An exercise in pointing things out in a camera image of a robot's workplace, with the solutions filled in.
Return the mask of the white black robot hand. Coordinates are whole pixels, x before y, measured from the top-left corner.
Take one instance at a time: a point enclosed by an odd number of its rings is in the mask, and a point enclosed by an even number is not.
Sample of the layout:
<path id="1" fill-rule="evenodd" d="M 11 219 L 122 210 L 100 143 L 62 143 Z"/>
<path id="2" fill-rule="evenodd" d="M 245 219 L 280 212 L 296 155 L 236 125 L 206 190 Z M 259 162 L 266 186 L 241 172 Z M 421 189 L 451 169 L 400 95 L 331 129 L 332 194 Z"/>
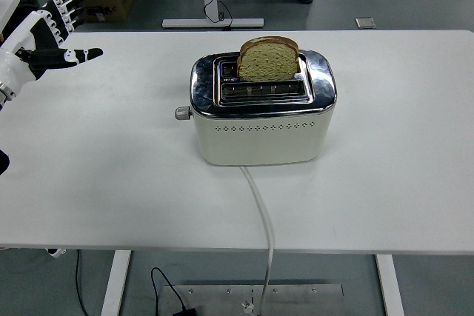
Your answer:
<path id="1" fill-rule="evenodd" d="M 48 70 L 66 69 L 103 55 L 100 48 L 67 49 L 67 38 L 84 23 L 84 0 L 49 0 L 1 45 L 1 104 L 13 100 L 24 84 Z"/>

